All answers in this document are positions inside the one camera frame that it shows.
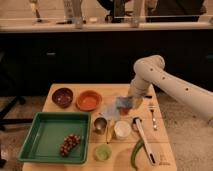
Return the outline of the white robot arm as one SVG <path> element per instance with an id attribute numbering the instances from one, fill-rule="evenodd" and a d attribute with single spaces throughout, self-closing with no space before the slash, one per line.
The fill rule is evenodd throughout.
<path id="1" fill-rule="evenodd" d="M 208 124 L 213 124 L 213 92 L 184 81 L 164 71 L 165 61 L 160 55 L 138 59 L 133 66 L 135 77 L 128 95 L 142 98 L 154 84 L 175 100 L 188 105 Z"/>

